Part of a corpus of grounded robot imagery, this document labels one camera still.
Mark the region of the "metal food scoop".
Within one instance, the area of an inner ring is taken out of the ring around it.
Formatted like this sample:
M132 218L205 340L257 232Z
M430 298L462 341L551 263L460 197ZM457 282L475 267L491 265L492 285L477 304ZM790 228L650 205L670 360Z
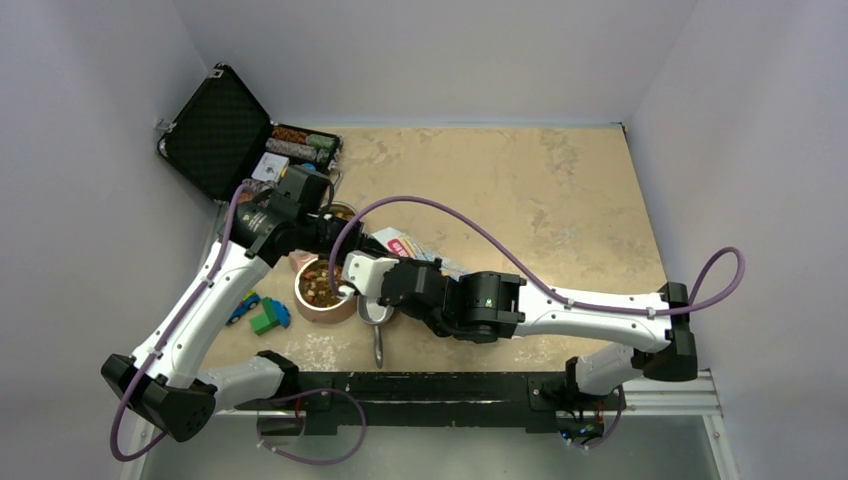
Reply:
M382 328L391 321L395 310L392 306L380 305L374 298L360 296L357 302L357 313L362 322L372 330L374 361L376 367L382 369L385 360Z

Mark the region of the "pet food bag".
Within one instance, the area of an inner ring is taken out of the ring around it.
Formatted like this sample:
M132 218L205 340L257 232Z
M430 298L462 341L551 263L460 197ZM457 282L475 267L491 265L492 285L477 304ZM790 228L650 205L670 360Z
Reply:
M395 255L423 261L435 261L440 259L442 272L455 280L458 280L462 275L470 273L470 271L463 265L437 252L436 250L425 246L413 237L393 227L380 229L374 232L372 236L382 246Z

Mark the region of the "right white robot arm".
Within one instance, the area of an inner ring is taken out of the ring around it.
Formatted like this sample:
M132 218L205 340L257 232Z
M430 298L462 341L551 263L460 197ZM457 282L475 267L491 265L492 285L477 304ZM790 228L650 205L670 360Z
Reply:
M664 296L640 296L644 307L629 313L619 304L583 309L557 300L559 290L526 279L478 272L446 276L438 261L398 260L378 274L376 298L424 322L439 337L478 344L534 335L606 341L591 355L573 357L564 378L537 389L538 399L560 410L596 407L613 390L637 377L686 382L698 375L698 357L684 314L662 314Z

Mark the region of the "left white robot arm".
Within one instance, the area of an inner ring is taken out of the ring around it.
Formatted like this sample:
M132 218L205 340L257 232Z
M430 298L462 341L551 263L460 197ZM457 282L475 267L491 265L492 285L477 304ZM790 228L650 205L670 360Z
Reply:
M322 173L289 167L268 189L240 201L248 188L242 183L234 191L207 258L177 305L131 354L112 354L101 367L119 399L109 434L119 460L132 458L119 447L126 412L162 437L185 442L220 410L259 400L275 409L292 405L301 391L299 369L283 356L262 351L243 363L202 371L204 357L227 315L281 258L295 250L375 250L360 222L328 212L334 183Z

